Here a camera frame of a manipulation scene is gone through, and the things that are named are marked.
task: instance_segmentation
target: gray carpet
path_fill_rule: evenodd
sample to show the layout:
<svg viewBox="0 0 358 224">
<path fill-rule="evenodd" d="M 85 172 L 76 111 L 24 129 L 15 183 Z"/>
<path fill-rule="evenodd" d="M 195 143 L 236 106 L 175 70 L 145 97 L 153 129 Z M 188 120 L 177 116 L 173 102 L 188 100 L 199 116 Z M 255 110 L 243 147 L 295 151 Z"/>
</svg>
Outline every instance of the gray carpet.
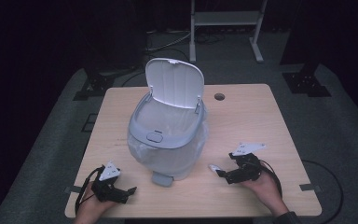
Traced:
<svg viewBox="0 0 358 224">
<path fill-rule="evenodd" d="M 282 73 L 296 72 L 302 65 L 279 65 L 288 33 L 260 35 L 258 43 L 265 59 L 263 63 L 255 61 L 249 36 L 220 35 L 218 37 L 222 40 L 219 42 L 197 45 L 196 66 L 202 71 L 205 84 L 268 84 L 300 157 L 311 161 L 304 162 L 304 165 L 312 184 L 320 187 L 317 195 L 323 212 L 318 217 L 302 217 L 301 220 L 304 223 L 324 223 L 333 217 L 329 223 L 358 223 L 358 108 L 343 90 L 337 76 L 322 64 L 315 76 L 332 96 L 310 98 L 306 94 L 292 94 Z M 149 47 L 170 43 L 178 37 L 151 35 Z M 183 42 L 163 51 L 151 52 L 145 56 L 145 62 L 152 57 L 186 61 L 186 55 L 188 44 Z M 119 77 L 114 86 L 145 86 L 145 74 L 142 72 L 140 69 Z M 103 100 L 103 97 L 73 100 L 86 78 L 79 68 L 62 90 L 1 204 L 0 223 L 72 222 L 64 214 L 69 197 L 64 190 L 73 185 L 90 138 L 90 132 L 82 132 L 83 126 L 90 114 L 98 113 Z M 254 223 L 270 221 L 270 217 L 258 217 Z M 99 223 L 123 222 L 121 219 L 103 218 Z"/>
</svg>

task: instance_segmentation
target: wooden table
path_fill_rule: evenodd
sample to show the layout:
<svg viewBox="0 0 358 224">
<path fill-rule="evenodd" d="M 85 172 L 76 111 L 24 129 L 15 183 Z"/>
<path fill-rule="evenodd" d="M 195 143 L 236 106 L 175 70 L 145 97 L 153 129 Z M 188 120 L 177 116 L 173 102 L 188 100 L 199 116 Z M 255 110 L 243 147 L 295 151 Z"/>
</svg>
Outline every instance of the wooden table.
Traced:
<svg viewBox="0 0 358 224">
<path fill-rule="evenodd" d="M 208 109 L 209 138 L 192 173 L 184 180 L 174 181 L 170 188 L 153 184 L 152 172 L 133 158 L 127 146 L 131 114 L 147 92 L 147 87 L 112 88 L 106 92 L 80 165 L 75 186 L 81 187 L 92 170 L 112 160 L 121 169 L 115 187 L 138 187 L 126 204 L 107 211 L 105 217 L 270 216 L 250 190 L 229 185 L 208 168 L 213 163 L 226 171 L 237 169 L 228 153 L 240 142 L 267 145 L 255 155 L 275 170 L 289 209 L 299 216 L 321 214 L 315 192 L 300 188 L 310 180 L 268 85 L 205 86 L 203 101 Z M 217 93 L 223 93 L 225 99 L 216 100 Z M 77 195 L 71 193 L 65 209 L 68 217 L 75 216 Z"/>
</svg>

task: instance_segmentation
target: human hand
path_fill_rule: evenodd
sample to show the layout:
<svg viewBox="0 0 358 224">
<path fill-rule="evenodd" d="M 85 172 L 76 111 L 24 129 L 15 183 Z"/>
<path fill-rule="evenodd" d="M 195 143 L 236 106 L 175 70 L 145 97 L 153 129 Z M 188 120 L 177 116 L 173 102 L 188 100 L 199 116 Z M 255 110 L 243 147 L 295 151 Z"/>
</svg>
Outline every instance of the human hand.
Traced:
<svg viewBox="0 0 358 224">
<path fill-rule="evenodd" d="M 240 182 L 240 184 L 250 189 L 257 196 L 258 200 L 271 211 L 273 216 L 278 217 L 289 212 L 289 209 L 281 198 L 274 179 L 265 171 L 261 172 L 257 180 L 247 180 Z"/>
<path fill-rule="evenodd" d="M 92 191 L 92 181 L 89 182 L 86 192 L 77 210 L 74 224 L 91 224 L 95 223 L 100 216 L 109 208 L 115 206 L 115 202 L 100 202 Z"/>
</svg>

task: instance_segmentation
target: dark background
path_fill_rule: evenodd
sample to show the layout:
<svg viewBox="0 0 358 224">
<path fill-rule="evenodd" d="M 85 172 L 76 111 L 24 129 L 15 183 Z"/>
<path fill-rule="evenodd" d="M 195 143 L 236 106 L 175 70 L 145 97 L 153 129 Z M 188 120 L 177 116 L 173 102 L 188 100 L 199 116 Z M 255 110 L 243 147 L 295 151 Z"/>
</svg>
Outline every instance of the dark background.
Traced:
<svg viewBox="0 0 358 224">
<path fill-rule="evenodd" d="M 0 0 L 0 203 L 75 71 L 138 65 L 145 31 L 189 27 L 189 0 L 132 2 Z M 197 1 L 200 11 L 239 8 L 259 1 Z M 317 57 L 358 105 L 358 1 L 270 0 L 262 30 L 289 29 L 282 63 Z"/>
</svg>

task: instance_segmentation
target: open lid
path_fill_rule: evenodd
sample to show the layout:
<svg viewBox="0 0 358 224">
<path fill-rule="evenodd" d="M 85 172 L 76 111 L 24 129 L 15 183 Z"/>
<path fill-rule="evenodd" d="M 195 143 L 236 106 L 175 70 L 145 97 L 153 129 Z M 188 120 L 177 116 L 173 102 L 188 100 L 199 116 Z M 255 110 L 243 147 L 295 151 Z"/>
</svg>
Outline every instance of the open lid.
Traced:
<svg viewBox="0 0 358 224">
<path fill-rule="evenodd" d="M 202 100 L 204 78 L 193 64 L 152 59 L 146 65 L 146 79 L 153 98 L 163 104 L 196 108 Z"/>
</svg>

